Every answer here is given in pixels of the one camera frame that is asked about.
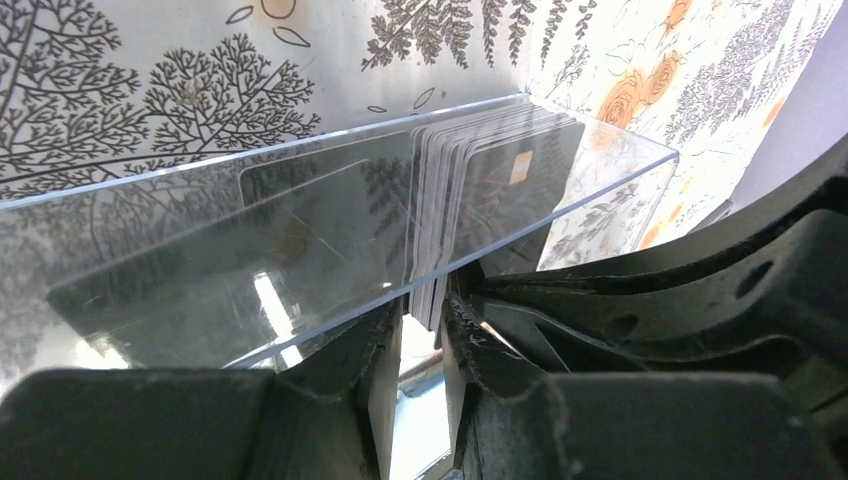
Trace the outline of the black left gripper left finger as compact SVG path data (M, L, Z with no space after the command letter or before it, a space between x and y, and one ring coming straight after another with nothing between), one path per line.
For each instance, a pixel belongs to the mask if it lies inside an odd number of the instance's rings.
M283 372L46 370L1 404L5 479L384 479L403 304Z

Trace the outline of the clear acrylic card tray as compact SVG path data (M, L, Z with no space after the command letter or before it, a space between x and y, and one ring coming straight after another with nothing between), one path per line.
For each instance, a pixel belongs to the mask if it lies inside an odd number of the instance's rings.
M521 265L632 250L676 150L511 95L1 207L1 382L38 369L284 364L301 344L412 291L409 133L514 103L586 125L565 195L515 240ZM465 263L457 263L443 271Z

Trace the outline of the grey card holder wallet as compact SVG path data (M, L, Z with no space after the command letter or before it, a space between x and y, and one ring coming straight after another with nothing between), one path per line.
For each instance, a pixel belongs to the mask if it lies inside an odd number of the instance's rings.
M442 352L434 344L433 332L415 322L404 326L392 479L417 479L450 452Z

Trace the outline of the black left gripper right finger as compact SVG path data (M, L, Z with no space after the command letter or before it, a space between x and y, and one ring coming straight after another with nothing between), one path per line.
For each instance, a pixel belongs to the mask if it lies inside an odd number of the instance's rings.
M778 381L742 373L549 373L442 307L453 465L467 479L838 479Z

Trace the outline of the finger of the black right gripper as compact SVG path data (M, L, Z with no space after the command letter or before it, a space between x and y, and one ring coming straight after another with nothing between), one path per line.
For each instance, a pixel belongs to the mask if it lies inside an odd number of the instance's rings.
M702 230L577 267L485 279L473 300L536 361L762 372L847 420L847 143Z

